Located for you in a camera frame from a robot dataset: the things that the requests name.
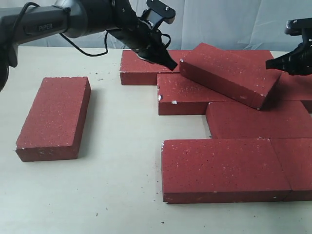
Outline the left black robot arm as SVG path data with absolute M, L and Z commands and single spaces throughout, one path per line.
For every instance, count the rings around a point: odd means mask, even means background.
M 174 70 L 177 63 L 159 26 L 171 24 L 176 12 L 159 0 L 146 2 L 138 16 L 127 0 L 58 0 L 52 6 L 28 2 L 23 7 L 0 10 L 0 85 L 8 80 L 9 69 L 18 64 L 21 44 L 59 34 L 67 42 L 104 32 L 121 41 L 137 56 L 152 64 Z

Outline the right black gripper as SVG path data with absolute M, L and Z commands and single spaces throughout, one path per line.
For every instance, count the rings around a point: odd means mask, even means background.
M 302 42 L 285 56 L 267 60 L 267 70 L 285 71 L 289 75 L 307 76 L 312 74 L 312 30 L 302 30 Z

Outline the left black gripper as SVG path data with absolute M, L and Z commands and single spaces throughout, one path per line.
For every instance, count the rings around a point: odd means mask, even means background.
M 162 32 L 158 30 L 166 20 L 164 17 L 158 14 L 152 17 L 114 15 L 113 20 L 117 28 L 108 33 L 134 51 L 140 59 L 159 64 L 170 71 L 177 67 L 177 62 L 171 58 L 162 41 Z

